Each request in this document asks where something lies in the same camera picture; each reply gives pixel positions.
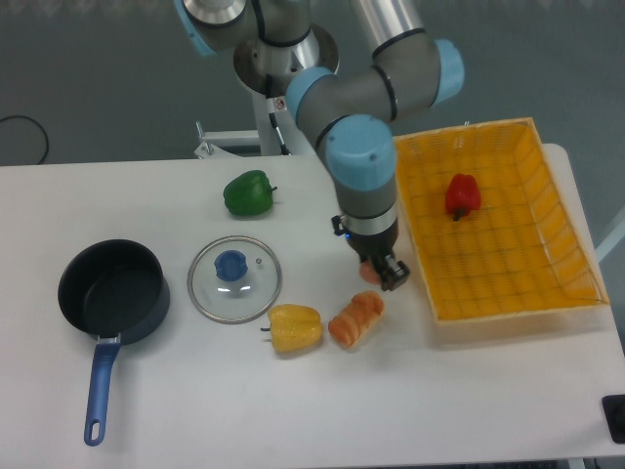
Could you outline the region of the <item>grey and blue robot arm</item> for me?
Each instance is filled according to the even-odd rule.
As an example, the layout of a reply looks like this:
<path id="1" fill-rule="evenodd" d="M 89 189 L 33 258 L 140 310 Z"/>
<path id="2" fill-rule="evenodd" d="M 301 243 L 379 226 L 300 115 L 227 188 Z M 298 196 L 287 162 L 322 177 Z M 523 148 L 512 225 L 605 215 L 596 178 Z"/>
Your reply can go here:
<path id="1" fill-rule="evenodd" d="M 195 49 L 237 53 L 241 82 L 266 101 L 286 103 L 296 132 L 330 174 L 340 212 L 333 219 L 384 290 L 409 269 L 394 254 L 396 151 L 390 123 L 455 96 L 462 57 L 428 36 L 413 1 L 355 1 L 371 66 L 337 75 L 333 39 L 312 20 L 307 1 L 178 1 L 175 9 Z"/>

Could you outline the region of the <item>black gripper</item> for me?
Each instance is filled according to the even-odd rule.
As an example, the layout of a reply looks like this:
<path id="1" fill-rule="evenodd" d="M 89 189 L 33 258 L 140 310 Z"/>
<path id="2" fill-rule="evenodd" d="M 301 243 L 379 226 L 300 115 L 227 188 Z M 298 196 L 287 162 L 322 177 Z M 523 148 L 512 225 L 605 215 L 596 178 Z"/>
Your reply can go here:
<path id="1" fill-rule="evenodd" d="M 408 267 L 394 257 L 398 228 L 393 222 L 387 229 L 376 234 L 358 234 L 343 223 L 345 216 L 336 215 L 331 221 L 334 233 L 343 235 L 348 245 L 358 254 L 360 262 L 369 262 L 380 280 L 383 291 L 394 291 L 406 283 Z"/>

